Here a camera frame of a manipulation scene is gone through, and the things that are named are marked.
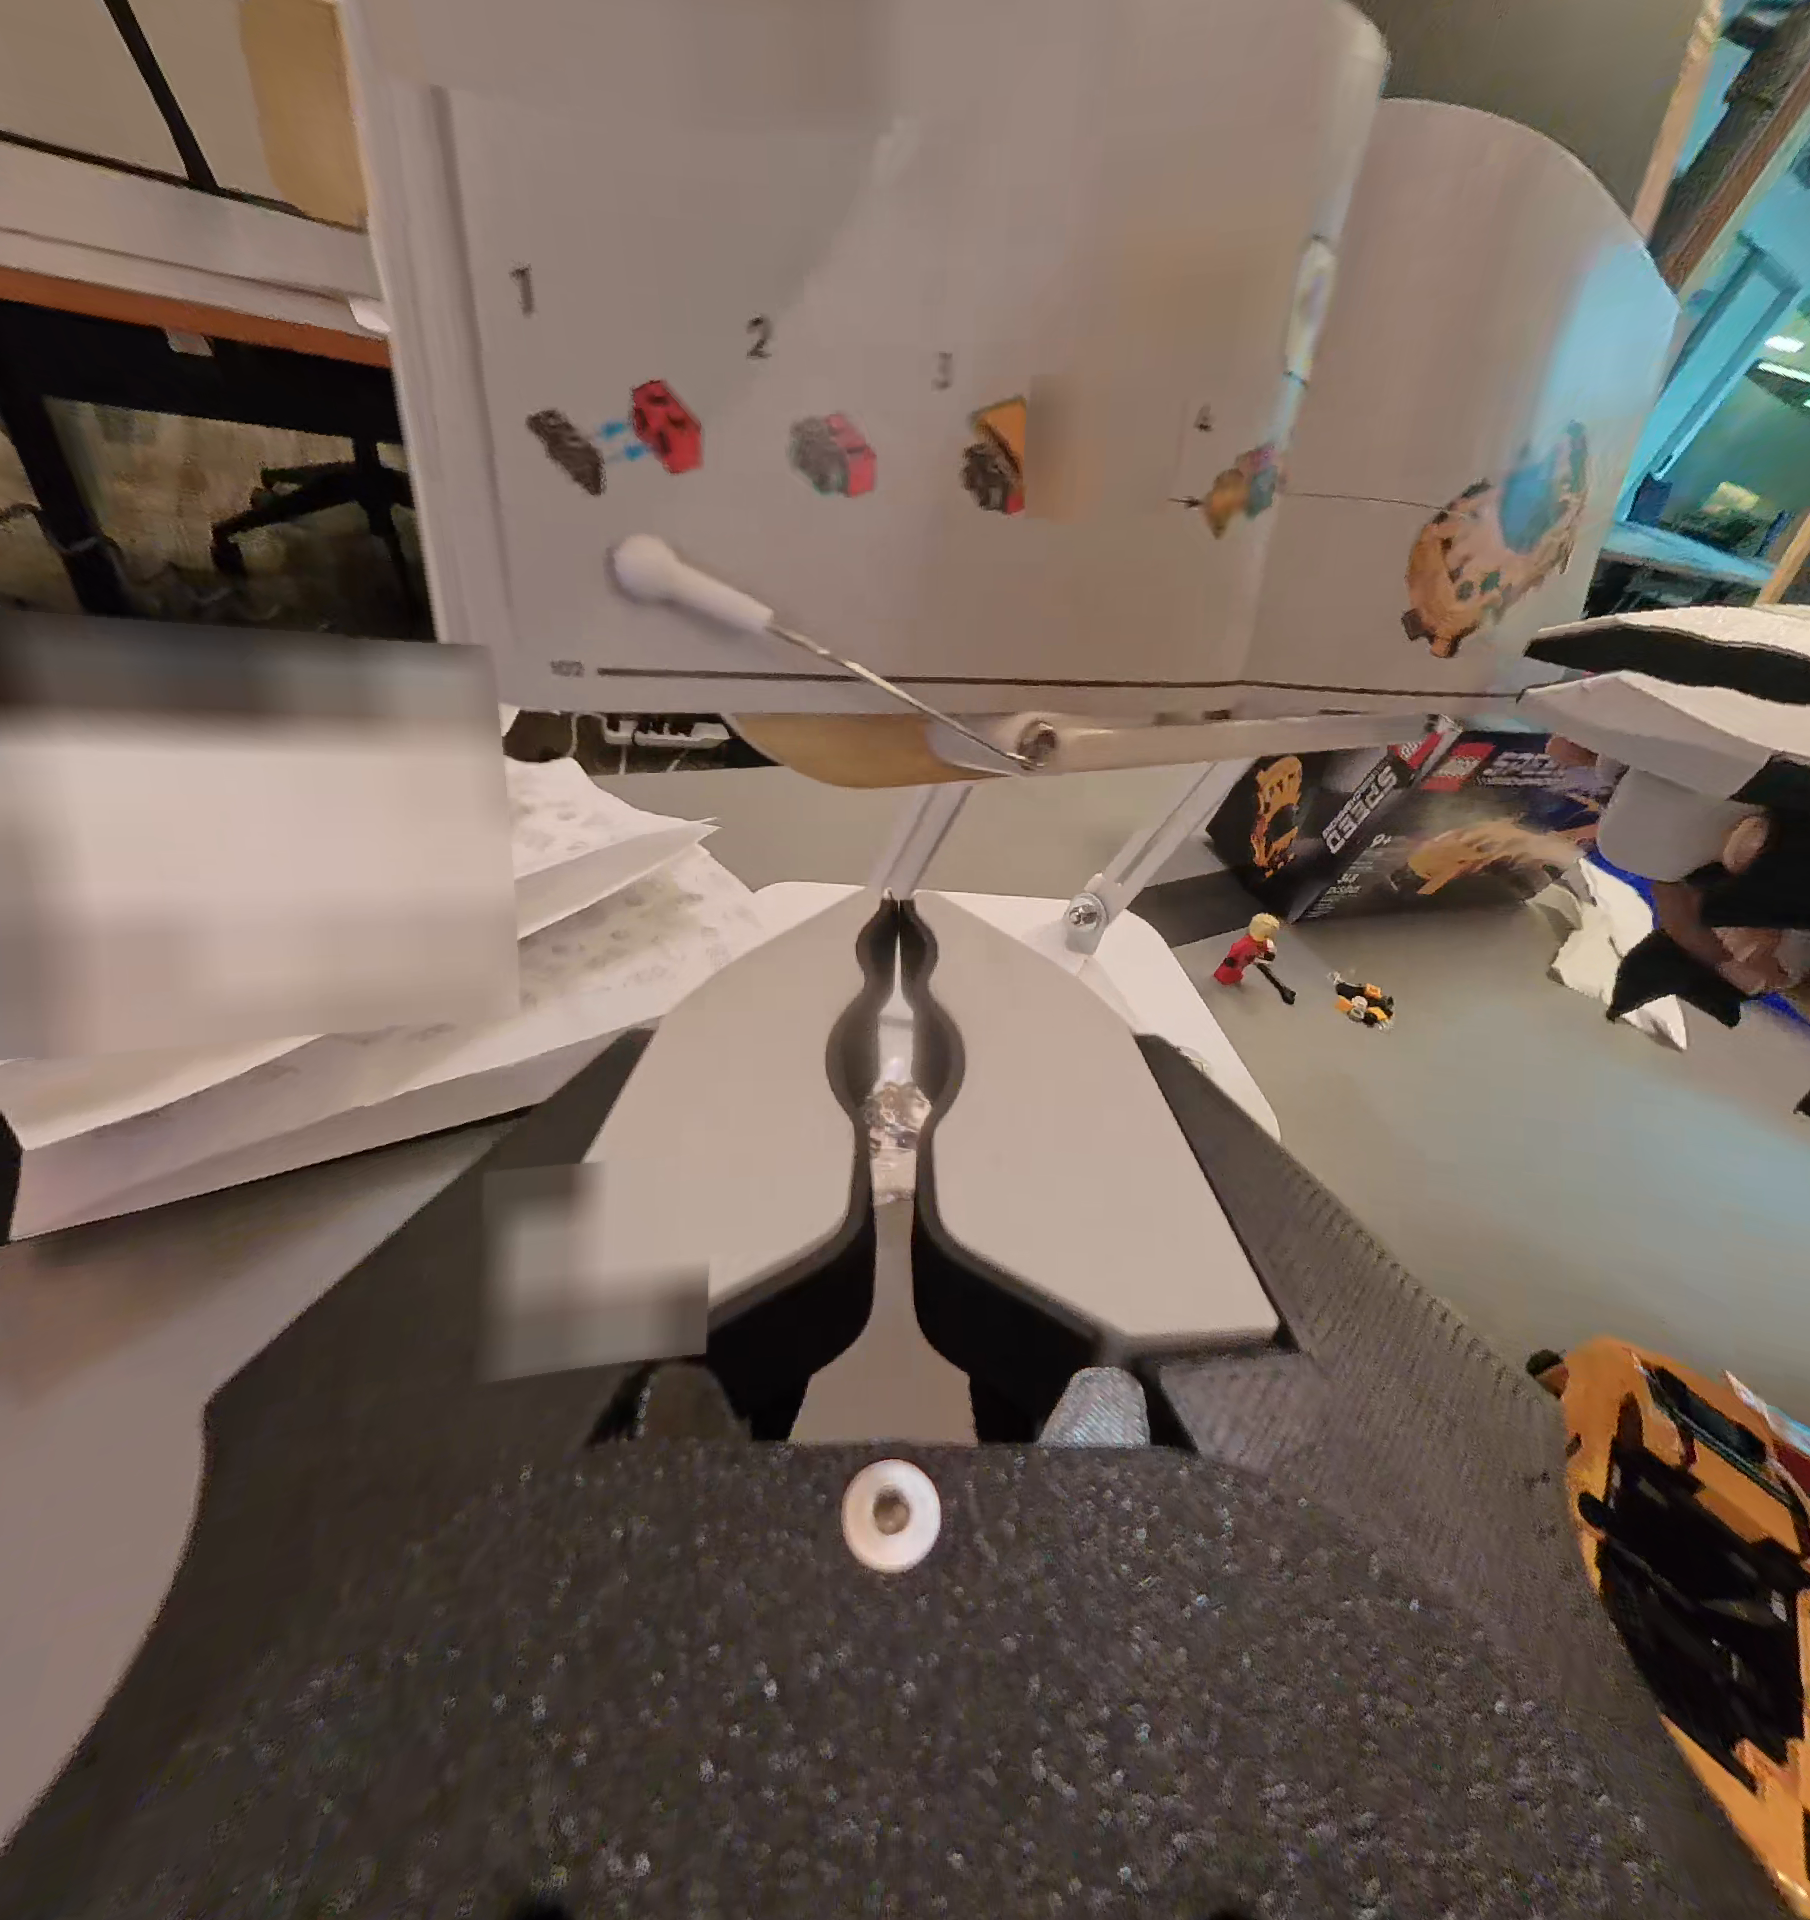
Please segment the red lego minifigure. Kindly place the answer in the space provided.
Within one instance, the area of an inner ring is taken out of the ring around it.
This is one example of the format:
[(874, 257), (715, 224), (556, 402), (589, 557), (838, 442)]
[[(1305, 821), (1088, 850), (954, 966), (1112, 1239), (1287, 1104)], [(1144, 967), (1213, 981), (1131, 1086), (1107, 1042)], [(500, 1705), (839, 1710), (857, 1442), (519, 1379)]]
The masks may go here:
[(1218, 986), (1242, 986), (1254, 975), (1280, 996), (1283, 1005), (1295, 1005), (1295, 990), (1277, 972), (1277, 939), (1283, 925), (1272, 911), (1254, 911), (1226, 956), (1216, 963), (1212, 980)]

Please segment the yellow lego car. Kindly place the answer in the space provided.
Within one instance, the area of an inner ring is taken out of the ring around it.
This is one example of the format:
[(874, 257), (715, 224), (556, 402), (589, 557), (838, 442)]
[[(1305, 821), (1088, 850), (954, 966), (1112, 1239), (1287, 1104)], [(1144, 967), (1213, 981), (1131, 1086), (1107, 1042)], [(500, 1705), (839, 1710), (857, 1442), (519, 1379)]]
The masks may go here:
[(1539, 1350), (1578, 1553), (1661, 1725), (1810, 1915), (1810, 1498), (1765, 1416), (1628, 1341)]

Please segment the black office chair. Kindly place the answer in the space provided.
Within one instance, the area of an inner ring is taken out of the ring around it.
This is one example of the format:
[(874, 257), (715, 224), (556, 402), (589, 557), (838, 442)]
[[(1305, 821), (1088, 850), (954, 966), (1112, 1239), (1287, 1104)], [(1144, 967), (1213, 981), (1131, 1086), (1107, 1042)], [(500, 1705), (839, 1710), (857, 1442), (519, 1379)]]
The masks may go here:
[(365, 517), (369, 535), (385, 552), (401, 604), (412, 612), (420, 610), (420, 591), (412, 587), (393, 519), (397, 511), (414, 511), (410, 476), (385, 466), (382, 445), (375, 439), (353, 439), (350, 447), (347, 460), (260, 468), (248, 510), (213, 524), (215, 571), (227, 579), (247, 579), (242, 550), (247, 535), (350, 506)]

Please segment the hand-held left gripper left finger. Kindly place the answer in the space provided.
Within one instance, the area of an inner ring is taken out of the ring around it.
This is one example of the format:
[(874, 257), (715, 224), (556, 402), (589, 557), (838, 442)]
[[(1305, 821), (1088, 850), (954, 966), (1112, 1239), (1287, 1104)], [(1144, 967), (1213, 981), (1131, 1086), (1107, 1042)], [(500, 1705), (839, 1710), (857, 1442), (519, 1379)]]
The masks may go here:
[(877, 1296), (863, 1104), (895, 909), (845, 895), (655, 1031), (589, 1148), (589, 1286), (659, 1359), (699, 1359), (753, 1438), (792, 1438)]

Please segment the lego instruction booklet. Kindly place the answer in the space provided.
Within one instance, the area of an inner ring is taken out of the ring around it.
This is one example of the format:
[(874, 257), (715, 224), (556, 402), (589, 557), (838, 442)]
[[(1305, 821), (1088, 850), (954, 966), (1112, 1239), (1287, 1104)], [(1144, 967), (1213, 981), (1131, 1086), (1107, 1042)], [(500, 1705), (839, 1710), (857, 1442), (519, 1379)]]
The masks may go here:
[(1680, 304), (1354, 4), (340, 4), (436, 634), (529, 708), (1475, 704)]

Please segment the person's right hand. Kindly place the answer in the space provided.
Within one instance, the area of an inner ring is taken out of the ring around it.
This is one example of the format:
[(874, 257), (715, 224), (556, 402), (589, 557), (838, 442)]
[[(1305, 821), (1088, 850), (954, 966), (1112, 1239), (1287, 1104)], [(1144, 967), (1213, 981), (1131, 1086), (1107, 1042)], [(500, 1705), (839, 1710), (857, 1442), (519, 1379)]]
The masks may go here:
[(1771, 816), (1765, 851), (1742, 874), (1654, 886), (1654, 933), (1627, 957), (1610, 1020), (1675, 999), (1732, 1028), (1749, 1001), (1810, 991), (1810, 775), (1773, 767), (1732, 800)]

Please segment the white desk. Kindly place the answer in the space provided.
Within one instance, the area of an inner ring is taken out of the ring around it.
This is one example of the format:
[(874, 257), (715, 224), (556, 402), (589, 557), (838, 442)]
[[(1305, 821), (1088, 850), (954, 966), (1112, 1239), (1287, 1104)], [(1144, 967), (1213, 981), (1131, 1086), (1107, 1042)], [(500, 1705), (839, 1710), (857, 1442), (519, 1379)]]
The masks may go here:
[(365, 235), (3, 140), (0, 301), (390, 368)]

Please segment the clear lego piece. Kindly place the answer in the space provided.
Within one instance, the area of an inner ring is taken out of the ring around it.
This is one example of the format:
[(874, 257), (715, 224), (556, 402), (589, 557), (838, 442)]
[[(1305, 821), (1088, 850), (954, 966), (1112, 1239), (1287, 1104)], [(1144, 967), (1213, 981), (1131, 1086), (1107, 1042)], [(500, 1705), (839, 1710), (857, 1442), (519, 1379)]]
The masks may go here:
[(904, 1059), (886, 1059), (863, 1100), (863, 1145), (878, 1209), (909, 1203), (918, 1192), (919, 1142), (931, 1103)]

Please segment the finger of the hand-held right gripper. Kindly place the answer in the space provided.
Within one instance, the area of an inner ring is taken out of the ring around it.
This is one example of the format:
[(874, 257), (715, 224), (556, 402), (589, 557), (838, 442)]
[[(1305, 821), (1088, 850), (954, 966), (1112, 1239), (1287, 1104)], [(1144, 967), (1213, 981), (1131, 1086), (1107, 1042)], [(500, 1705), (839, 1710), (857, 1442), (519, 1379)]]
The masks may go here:
[(1810, 775), (1810, 704), (1598, 674), (1518, 696), (1551, 737), (1692, 793), (1736, 798), (1773, 767)]
[(1810, 609), (1655, 609), (1551, 628), (1526, 659), (1567, 670), (1810, 670)]

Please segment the white crumpled bag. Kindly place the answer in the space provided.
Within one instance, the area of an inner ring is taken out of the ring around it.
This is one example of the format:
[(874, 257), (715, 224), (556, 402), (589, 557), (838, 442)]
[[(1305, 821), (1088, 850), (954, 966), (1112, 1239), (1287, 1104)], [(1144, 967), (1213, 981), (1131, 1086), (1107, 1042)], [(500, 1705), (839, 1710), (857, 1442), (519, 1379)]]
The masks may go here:
[(1581, 858), (1527, 902), (1553, 936), (1547, 980), (1610, 1014), (1625, 957), (1654, 933), (1654, 911), (1613, 870)]

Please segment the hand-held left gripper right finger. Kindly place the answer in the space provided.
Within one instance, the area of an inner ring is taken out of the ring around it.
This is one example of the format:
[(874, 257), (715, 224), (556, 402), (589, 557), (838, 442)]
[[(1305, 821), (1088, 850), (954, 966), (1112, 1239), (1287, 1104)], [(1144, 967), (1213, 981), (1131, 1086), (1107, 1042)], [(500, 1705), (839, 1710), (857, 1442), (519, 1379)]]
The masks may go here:
[(1216, 1086), (1054, 961), (919, 892), (899, 909), (912, 1068), (928, 1100), (909, 1225), (918, 1329), (986, 1442), (1032, 1440), (1083, 1370), (1265, 1353), (1282, 1312), (1156, 1066)]

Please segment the lego set box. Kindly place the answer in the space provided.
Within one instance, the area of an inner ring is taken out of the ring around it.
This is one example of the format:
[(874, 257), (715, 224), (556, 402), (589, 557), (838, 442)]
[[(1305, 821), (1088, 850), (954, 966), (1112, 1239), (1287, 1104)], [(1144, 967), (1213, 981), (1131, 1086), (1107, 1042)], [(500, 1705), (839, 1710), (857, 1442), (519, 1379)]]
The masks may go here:
[(1515, 907), (1593, 851), (1620, 775), (1539, 731), (1440, 722), (1393, 747), (1265, 755), (1205, 838), (1283, 925)]

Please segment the white book stand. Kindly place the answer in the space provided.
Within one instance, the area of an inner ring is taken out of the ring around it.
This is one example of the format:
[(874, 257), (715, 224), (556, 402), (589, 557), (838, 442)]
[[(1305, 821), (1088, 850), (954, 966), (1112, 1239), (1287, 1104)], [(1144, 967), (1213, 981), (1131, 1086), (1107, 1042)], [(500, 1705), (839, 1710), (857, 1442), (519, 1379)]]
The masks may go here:
[(633, 604), (661, 609), (723, 634), (785, 644), (881, 698), (878, 712), (778, 717), (745, 714), (738, 731), (761, 753), (823, 785), (909, 786), (904, 826), (878, 869), (878, 886), (902, 901), (921, 886), (973, 785), (986, 780), (1062, 780), (1135, 767), (1179, 767), (1172, 798), (1147, 819), (1107, 867), (1058, 905), (1000, 895), (961, 895), (977, 919), (1017, 936), (1101, 996), (1138, 1036), (1179, 1042), (1184, 1056), (1233, 1096), (1270, 1135), (1277, 1116), (1205, 1012), (1163, 936), (1131, 905), (1163, 863), (1226, 803), (1254, 762), (1274, 755), (1409, 755), (1456, 722), (1509, 717), (1512, 703), (1385, 703), (1354, 712), (1316, 709), (1251, 718), (1159, 717), (1085, 718), (1053, 709), (961, 717), (838, 653), (740, 589), (690, 568), (663, 541), (635, 534), (607, 552), (607, 577)]

